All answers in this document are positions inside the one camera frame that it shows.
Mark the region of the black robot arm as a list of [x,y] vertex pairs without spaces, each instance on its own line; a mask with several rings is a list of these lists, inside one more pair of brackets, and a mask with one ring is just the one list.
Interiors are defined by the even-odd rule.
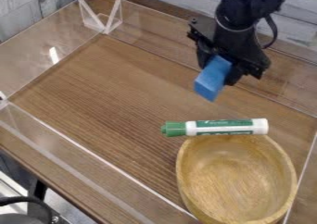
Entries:
[[225,85],[233,86],[242,76],[261,79],[271,61],[263,50],[278,35],[271,14],[285,0],[221,0],[215,7],[214,23],[206,17],[191,18],[187,37],[197,47],[201,69],[221,56],[231,63]]

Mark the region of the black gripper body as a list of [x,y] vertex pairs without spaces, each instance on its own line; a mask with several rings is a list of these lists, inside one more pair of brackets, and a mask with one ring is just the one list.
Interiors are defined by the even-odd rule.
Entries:
[[245,62],[249,75],[259,80],[271,61],[258,44],[254,28],[234,31],[218,21],[211,22],[210,18],[191,18],[189,25],[187,36],[194,43],[199,40],[209,42],[215,49],[215,56],[221,56],[233,65]]

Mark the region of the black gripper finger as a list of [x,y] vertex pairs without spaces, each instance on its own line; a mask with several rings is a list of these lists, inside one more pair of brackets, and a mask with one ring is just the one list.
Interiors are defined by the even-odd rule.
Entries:
[[195,45],[197,45],[198,66],[199,66],[199,68],[205,68],[209,61],[215,56],[215,49],[214,49],[213,45],[203,40],[199,40],[195,43]]
[[225,77],[225,84],[229,86],[234,86],[235,83],[239,81],[242,76],[249,75],[249,68],[245,62],[238,62],[233,65],[226,77]]

